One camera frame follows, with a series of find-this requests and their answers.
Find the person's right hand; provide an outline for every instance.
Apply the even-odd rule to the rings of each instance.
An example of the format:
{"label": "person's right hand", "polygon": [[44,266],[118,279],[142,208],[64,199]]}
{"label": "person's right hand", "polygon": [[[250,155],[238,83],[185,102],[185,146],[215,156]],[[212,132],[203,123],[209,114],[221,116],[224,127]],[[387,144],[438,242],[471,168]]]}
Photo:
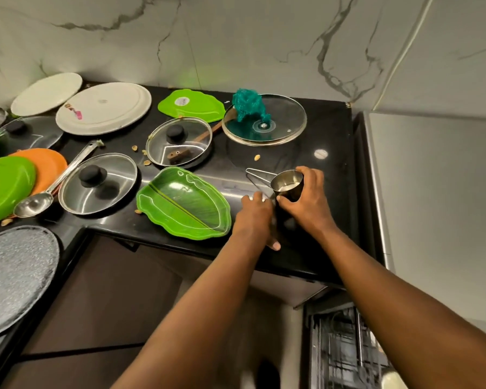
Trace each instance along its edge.
{"label": "person's right hand", "polygon": [[290,213],[315,239],[323,237],[328,231],[338,230],[324,195],[324,173],[306,166],[295,169],[304,175],[301,197],[297,202],[290,202],[288,198],[278,196],[279,206]]}

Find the teal mesh scrubber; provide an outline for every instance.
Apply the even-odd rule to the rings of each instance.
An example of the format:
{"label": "teal mesh scrubber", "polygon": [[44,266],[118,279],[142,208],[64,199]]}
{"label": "teal mesh scrubber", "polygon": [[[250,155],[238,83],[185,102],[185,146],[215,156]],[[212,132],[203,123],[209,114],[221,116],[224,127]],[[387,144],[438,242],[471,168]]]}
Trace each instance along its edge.
{"label": "teal mesh scrubber", "polygon": [[263,122],[270,124],[272,118],[266,113],[265,104],[257,91],[238,89],[232,97],[232,104],[238,112],[239,122],[247,116],[259,115]]}

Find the measuring cup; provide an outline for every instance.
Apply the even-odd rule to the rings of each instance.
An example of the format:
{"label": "measuring cup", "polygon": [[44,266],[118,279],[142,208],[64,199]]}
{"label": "measuring cup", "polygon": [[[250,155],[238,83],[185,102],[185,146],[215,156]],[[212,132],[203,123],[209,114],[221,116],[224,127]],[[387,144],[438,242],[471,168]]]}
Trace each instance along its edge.
{"label": "measuring cup", "polygon": [[[245,172],[266,182],[274,190],[275,196],[285,196],[292,202],[297,202],[301,197],[304,187],[304,175],[298,170],[285,170],[281,173],[272,173],[265,170],[247,168]],[[273,175],[272,180],[267,180],[253,172],[266,173]]]}

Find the gray speckled pan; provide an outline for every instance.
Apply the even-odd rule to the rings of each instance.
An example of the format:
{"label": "gray speckled pan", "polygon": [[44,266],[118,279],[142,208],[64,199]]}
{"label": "gray speckled pan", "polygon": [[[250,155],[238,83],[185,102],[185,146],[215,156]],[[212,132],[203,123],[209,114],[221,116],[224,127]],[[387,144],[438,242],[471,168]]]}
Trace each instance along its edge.
{"label": "gray speckled pan", "polygon": [[46,228],[19,226],[0,233],[0,333],[39,300],[58,261],[58,240]]}

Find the forearm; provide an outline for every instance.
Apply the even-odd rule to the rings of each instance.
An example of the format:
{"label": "forearm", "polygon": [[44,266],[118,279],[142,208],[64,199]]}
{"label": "forearm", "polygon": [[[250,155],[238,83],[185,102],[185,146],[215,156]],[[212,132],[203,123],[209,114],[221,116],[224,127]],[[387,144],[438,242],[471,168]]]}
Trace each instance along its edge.
{"label": "forearm", "polygon": [[231,236],[161,322],[115,389],[208,387],[264,242]]}
{"label": "forearm", "polygon": [[318,240],[411,389],[486,388],[486,334],[389,272],[342,232],[326,231]]}

